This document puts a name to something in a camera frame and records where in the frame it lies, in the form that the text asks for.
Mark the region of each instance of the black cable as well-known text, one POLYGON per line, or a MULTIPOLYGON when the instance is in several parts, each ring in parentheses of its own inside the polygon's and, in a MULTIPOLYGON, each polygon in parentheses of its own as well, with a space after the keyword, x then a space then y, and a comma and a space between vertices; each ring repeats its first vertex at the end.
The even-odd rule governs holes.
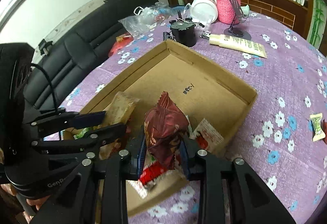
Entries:
POLYGON ((55 107, 55 112, 56 114, 58 114, 58 106, 57 106, 57 101, 56 101, 56 97, 55 97, 55 90, 53 88, 53 85, 52 85, 52 82, 50 80, 50 77, 49 75, 47 74, 47 72, 38 64, 35 64, 35 63, 31 63, 31 66, 39 69, 45 76, 46 80, 48 81, 49 83, 49 86, 50 86, 50 89, 51 89, 51 93, 52 93, 52 98, 53 98, 53 106, 55 107))

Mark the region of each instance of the wooden cabinet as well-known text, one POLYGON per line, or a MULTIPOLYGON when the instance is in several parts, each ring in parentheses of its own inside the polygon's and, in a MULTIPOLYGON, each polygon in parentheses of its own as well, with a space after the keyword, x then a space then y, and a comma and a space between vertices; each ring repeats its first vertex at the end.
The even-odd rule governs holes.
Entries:
POLYGON ((292 0, 241 0, 241 6, 249 5, 250 9, 265 14, 283 23, 302 37, 308 36, 312 12, 292 0))

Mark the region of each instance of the white plastic bag handle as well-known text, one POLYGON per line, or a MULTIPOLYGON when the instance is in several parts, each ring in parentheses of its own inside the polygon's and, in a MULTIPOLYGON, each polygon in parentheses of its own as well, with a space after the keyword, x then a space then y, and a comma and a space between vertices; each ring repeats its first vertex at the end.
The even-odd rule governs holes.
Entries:
POLYGON ((143 9, 141 6, 138 6, 138 7, 135 8, 135 10, 134 10, 134 14, 135 14, 135 15, 140 15, 141 12, 143 12, 143 11, 144 11, 144 9, 143 9))

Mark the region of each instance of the red snack wrapper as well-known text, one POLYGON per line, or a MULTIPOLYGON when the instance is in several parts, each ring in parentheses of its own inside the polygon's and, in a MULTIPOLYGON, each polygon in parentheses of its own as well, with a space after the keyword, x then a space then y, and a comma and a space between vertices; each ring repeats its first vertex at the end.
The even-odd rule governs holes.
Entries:
POLYGON ((146 113, 144 133, 149 152, 156 160, 172 170, 175 168, 175 151, 181 136, 186 133, 188 120, 182 111, 163 92, 158 104, 146 113))
MULTIPOLYGON (((327 133, 327 123, 325 122, 325 120, 323 120, 323 131, 325 134, 327 133)), ((327 136, 324 138, 324 142, 325 144, 327 144, 327 136)))

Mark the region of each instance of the white bucket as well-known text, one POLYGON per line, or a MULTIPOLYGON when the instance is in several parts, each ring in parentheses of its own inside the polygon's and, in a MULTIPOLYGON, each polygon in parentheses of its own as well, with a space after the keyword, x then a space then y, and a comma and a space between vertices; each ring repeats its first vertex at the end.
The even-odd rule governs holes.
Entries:
POLYGON ((194 0, 191 5, 190 15, 193 22, 200 22, 204 25, 215 22, 218 18, 216 0, 194 0))

